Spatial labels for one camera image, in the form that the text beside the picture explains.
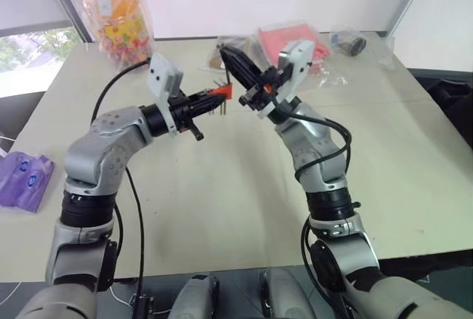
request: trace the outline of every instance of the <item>black cable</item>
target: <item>black cable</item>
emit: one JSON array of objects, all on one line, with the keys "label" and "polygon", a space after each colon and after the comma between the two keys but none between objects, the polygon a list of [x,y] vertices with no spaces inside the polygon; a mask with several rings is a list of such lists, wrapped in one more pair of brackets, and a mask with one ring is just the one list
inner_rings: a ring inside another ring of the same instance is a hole
[{"label": "black cable", "polygon": [[90,120],[90,123],[94,122],[94,120],[97,118],[98,109],[101,107],[102,100],[105,97],[106,93],[113,86],[113,84],[115,84],[117,82],[117,80],[120,79],[121,77],[123,77],[126,73],[131,72],[133,69],[139,68],[139,67],[144,66],[145,64],[148,64],[148,63],[149,63],[149,58],[144,60],[144,61],[133,64],[132,66],[129,66],[128,68],[126,68],[126,69],[122,70],[121,72],[119,72],[116,76],[113,77],[113,79],[110,80],[110,82],[103,89],[101,95],[98,97],[97,103],[95,103],[95,108],[94,108],[94,111],[92,113],[92,119]]},{"label": "black cable", "polygon": [[[100,96],[97,99],[97,102],[95,103],[95,108],[92,113],[92,119],[90,123],[94,122],[94,120],[97,118],[98,114],[98,109],[100,108],[103,99],[105,98],[106,93],[110,90],[110,88],[121,78],[123,77],[126,73],[131,72],[133,69],[139,68],[140,66],[144,66],[146,64],[149,64],[150,58],[147,58],[144,61],[138,62],[136,64],[133,64],[132,66],[129,66],[128,68],[122,70],[120,73],[118,73],[116,76],[113,77],[113,79],[110,80],[110,82],[105,86],[103,91],[101,92]],[[137,316],[137,308],[138,306],[138,301],[140,300],[141,296],[141,291],[143,288],[143,271],[144,271],[144,253],[145,253],[145,243],[144,243],[144,224],[143,224],[143,214],[141,212],[141,203],[140,199],[138,197],[135,184],[133,183],[133,178],[132,178],[132,173],[128,169],[128,167],[125,167],[125,172],[126,175],[128,176],[128,180],[130,183],[130,186],[132,187],[133,191],[133,196],[135,197],[135,201],[137,204],[137,211],[138,211],[138,219],[140,222],[140,272],[138,275],[138,284],[137,284],[137,295],[136,295],[136,300],[135,300],[135,305],[133,306],[133,318],[136,318]],[[120,232],[119,238],[118,238],[118,248],[117,248],[117,257],[120,254],[121,247],[123,244],[123,220],[121,218],[120,210],[118,209],[117,204],[115,203],[114,206],[115,214],[117,216],[117,221],[118,221],[118,230]]]},{"label": "black cable", "polygon": [[332,310],[335,312],[335,314],[340,318],[340,319],[349,319],[348,316],[343,313],[343,311],[335,304],[333,301],[329,298],[327,293],[320,287],[319,282],[316,280],[316,277],[312,273],[312,270],[309,266],[309,263],[307,262],[307,256],[305,254],[305,246],[309,246],[309,218],[304,223],[304,226],[302,227],[302,232],[301,232],[301,252],[302,252],[302,260],[304,261],[304,267],[307,270],[307,274],[309,275],[310,280],[312,281],[312,284],[314,287],[317,289],[317,292],[320,294],[320,296],[324,299],[324,301],[327,302],[327,304],[332,308]]},{"label": "black cable", "polygon": [[143,223],[143,214],[141,212],[141,203],[140,198],[138,197],[138,193],[135,188],[135,184],[133,183],[132,173],[128,168],[125,169],[126,175],[128,175],[128,180],[130,181],[130,186],[132,186],[133,196],[135,196],[136,200],[136,208],[138,211],[138,219],[140,222],[140,273],[138,275],[138,285],[136,289],[136,299],[135,304],[133,305],[133,316],[132,318],[137,317],[137,311],[141,297],[141,291],[143,290],[143,271],[145,267],[145,227]]},{"label": "black cable", "polygon": [[313,117],[308,117],[304,116],[301,114],[294,114],[293,112],[289,112],[286,109],[284,109],[276,100],[276,96],[273,95],[272,99],[274,107],[276,110],[278,110],[280,113],[285,115],[286,117],[292,117],[296,120],[303,120],[307,122],[312,122],[312,123],[318,123],[319,125],[327,126],[330,128],[335,129],[344,139],[345,145],[341,147],[339,150],[326,155],[325,157],[318,158],[317,160],[314,160],[312,162],[308,162],[307,164],[304,164],[301,166],[299,169],[296,170],[294,177],[299,181],[299,177],[301,174],[310,168],[311,166],[314,166],[315,164],[319,164],[320,162],[324,162],[326,160],[332,159],[334,157],[337,157],[338,155],[344,153],[345,151],[347,152],[347,164],[345,166],[345,173],[348,171],[348,166],[350,165],[350,158],[351,158],[351,150],[350,150],[350,143],[352,142],[352,135],[350,131],[348,131],[342,124],[329,120],[328,118],[325,120],[320,120],[318,118],[313,118]]},{"label": "black cable", "polygon": [[123,220],[121,218],[120,210],[118,209],[117,203],[113,207],[115,215],[117,216],[118,222],[118,246],[117,246],[117,258],[120,256],[121,246],[123,244]]}]

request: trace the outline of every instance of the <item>table surface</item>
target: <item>table surface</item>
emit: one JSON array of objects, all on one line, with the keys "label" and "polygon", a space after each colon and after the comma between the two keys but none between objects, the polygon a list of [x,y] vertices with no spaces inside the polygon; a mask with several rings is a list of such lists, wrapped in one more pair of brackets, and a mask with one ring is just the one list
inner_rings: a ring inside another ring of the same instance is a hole
[{"label": "table surface", "polygon": [[[369,35],[368,45],[375,40]],[[181,87],[190,94],[225,77],[201,69],[213,45],[164,41],[157,50],[184,71]],[[299,96],[353,134],[347,178],[377,256],[473,247],[473,153],[463,138],[397,59],[394,70],[364,53],[331,59],[349,84],[316,88],[308,78]],[[37,214],[0,212],[0,281],[44,280],[61,212],[62,158],[86,133],[95,101],[114,75],[95,44],[76,47],[18,136],[12,150],[44,154],[56,168]],[[243,90],[236,84],[234,92]],[[150,103],[142,70],[119,80],[101,111]],[[143,204],[145,275],[302,263],[299,234],[308,210],[289,152],[271,123],[236,98],[227,111],[195,120],[203,141],[190,133],[163,136],[130,161]],[[136,276],[139,227],[126,179],[117,202],[125,235],[116,277]]]}]

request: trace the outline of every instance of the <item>pink paper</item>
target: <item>pink paper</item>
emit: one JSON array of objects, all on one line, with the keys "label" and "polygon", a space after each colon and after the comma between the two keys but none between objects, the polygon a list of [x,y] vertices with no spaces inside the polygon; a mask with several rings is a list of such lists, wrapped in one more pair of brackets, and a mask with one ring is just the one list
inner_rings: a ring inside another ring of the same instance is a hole
[{"label": "pink paper", "polygon": [[317,36],[317,32],[307,24],[284,27],[275,30],[258,30],[259,41],[266,51],[271,64],[277,66],[279,52],[291,41],[310,40],[316,42],[313,59],[320,59],[329,55],[329,50]]}]

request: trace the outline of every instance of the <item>clear plastic bag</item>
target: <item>clear plastic bag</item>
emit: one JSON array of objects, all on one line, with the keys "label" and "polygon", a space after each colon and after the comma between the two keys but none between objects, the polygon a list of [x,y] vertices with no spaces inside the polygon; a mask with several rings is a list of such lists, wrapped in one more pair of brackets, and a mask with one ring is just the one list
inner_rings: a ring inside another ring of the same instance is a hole
[{"label": "clear plastic bag", "polygon": [[330,33],[330,46],[334,51],[350,57],[357,57],[360,61],[385,69],[395,68],[393,38],[380,38],[368,42],[366,36],[361,32],[351,27],[343,27],[334,29]]},{"label": "clear plastic bag", "polygon": [[230,46],[243,51],[248,54],[251,51],[251,39],[249,36],[237,35],[237,36],[219,36],[214,48],[209,53],[207,61],[205,62],[205,69],[224,72],[225,64],[220,56],[220,48],[222,46]]},{"label": "clear plastic bag", "polygon": [[363,52],[367,40],[361,32],[350,28],[336,30],[330,33],[330,46],[336,51],[350,57],[355,57]]},{"label": "clear plastic bag", "polygon": [[100,48],[122,70],[152,55],[152,23],[144,0],[79,0]]},{"label": "clear plastic bag", "polygon": [[251,41],[250,56],[253,58],[253,62],[261,69],[262,72],[264,72],[271,66],[271,63],[268,60],[268,57],[266,56],[265,51],[258,40],[258,37],[256,35],[251,35],[249,37]]},{"label": "clear plastic bag", "polygon": [[319,72],[314,76],[321,88],[348,85],[346,75],[329,58],[320,63]]}]

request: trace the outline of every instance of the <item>purple package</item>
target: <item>purple package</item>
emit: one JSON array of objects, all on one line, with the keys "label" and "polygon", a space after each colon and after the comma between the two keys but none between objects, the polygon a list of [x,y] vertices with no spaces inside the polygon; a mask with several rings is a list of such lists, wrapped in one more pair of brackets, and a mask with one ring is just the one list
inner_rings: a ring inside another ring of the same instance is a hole
[{"label": "purple package", "polygon": [[0,206],[35,213],[53,169],[54,162],[44,155],[14,151],[0,159]]}]

